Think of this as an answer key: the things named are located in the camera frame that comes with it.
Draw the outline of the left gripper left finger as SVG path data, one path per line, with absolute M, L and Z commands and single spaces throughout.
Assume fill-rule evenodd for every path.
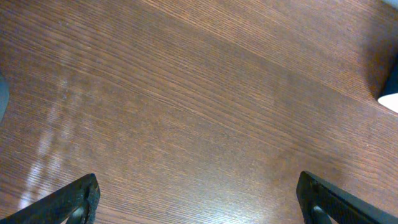
M 35 203 L 9 215 L 1 223 L 93 224 L 100 200 L 94 174 L 86 174 Z

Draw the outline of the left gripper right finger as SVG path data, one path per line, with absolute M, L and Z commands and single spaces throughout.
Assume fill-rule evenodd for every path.
M 300 173 L 296 194 L 305 224 L 332 220 L 345 224 L 397 223 L 397 217 L 305 170 Z

